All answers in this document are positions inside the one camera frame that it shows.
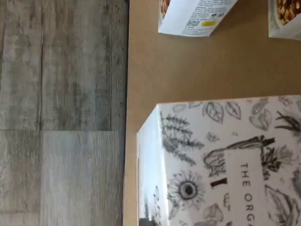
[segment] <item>wooden floor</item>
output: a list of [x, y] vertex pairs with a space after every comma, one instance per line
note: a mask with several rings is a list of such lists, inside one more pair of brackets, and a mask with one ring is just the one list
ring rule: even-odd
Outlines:
[[121, 226], [128, 4], [0, 0], [0, 226]]

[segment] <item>white box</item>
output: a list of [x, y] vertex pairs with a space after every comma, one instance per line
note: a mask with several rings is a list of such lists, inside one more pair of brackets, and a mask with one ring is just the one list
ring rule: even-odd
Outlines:
[[159, 0], [158, 32], [210, 36], [237, 0]]
[[269, 0], [269, 37], [301, 40], [301, 0]]
[[301, 96], [159, 104], [137, 134], [138, 216], [301, 225]]

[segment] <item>sunflower drawing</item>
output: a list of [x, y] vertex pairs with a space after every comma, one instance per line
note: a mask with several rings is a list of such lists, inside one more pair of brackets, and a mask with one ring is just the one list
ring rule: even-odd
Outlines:
[[205, 186], [202, 183], [202, 177], [191, 170], [173, 174], [167, 189], [167, 198], [173, 204], [169, 213], [169, 219], [174, 218], [180, 209], [195, 208], [199, 210], [201, 203], [205, 202]]

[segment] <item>yellow label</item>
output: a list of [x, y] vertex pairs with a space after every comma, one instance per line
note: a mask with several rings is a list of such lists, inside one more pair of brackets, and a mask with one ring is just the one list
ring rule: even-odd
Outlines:
[[216, 21], [204, 21], [202, 23], [202, 26], [205, 27], [205, 26], [214, 26], [216, 24]]

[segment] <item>brown cardboard surface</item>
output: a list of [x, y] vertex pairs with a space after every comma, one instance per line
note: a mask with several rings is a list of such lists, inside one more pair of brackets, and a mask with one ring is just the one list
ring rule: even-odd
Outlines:
[[136, 132], [156, 103], [300, 94], [301, 41], [268, 38], [268, 1], [238, 0], [211, 38], [158, 33], [158, 1], [131, 0], [124, 226], [136, 226]]

